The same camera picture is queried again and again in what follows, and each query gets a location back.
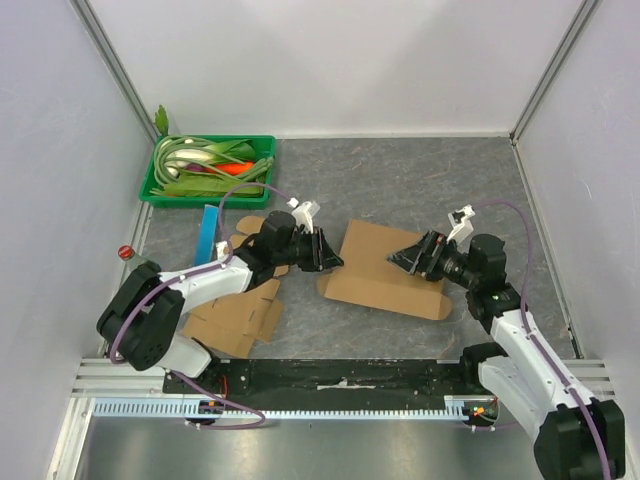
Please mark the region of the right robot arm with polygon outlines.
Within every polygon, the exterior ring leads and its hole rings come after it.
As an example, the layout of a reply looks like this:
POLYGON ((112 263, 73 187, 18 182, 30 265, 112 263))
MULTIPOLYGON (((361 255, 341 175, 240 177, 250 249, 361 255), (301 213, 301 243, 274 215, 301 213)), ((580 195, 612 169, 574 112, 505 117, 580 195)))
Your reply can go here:
POLYGON ((598 400, 552 351, 523 293, 507 280, 501 239, 475 235, 462 253, 455 241, 430 231, 387 260, 409 275, 465 289, 469 312, 492 340, 464 349, 459 384, 469 393, 486 389, 498 397, 531 439, 544 478, 625 475, 621 408, 613 400, 598 400))

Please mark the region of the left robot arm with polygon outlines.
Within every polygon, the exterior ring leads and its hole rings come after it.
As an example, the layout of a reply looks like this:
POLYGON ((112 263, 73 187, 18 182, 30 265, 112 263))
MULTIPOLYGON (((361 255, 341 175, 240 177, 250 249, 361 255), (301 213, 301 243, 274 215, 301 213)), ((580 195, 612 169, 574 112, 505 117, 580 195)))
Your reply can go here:
POLYGON ((177 332, 183 314, 210 301, 257 289, 276 269, 296 266, 323 272, 344 265, 328 244, 323 229, 295 213, 273 211, 237 246, 213 262, 163 272, 147 261, 128 275, 100 315, 96 330, 112 355, 137 371, 161 367, 183 376, 198 393, 219 382, 215 355, 198 341, 177 332))

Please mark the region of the large cardboard box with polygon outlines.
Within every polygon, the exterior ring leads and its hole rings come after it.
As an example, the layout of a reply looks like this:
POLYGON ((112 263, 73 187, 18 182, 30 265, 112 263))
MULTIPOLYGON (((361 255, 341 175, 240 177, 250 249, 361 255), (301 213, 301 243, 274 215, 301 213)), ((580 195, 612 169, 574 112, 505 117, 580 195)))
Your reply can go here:
POLYGON ((444 283, 411 276, 387 256, 415 244, 415 232, 352 219, 339 256, 344 265, 318 278, 318 290, 330 300, 441 321, 452 311, 444 283))

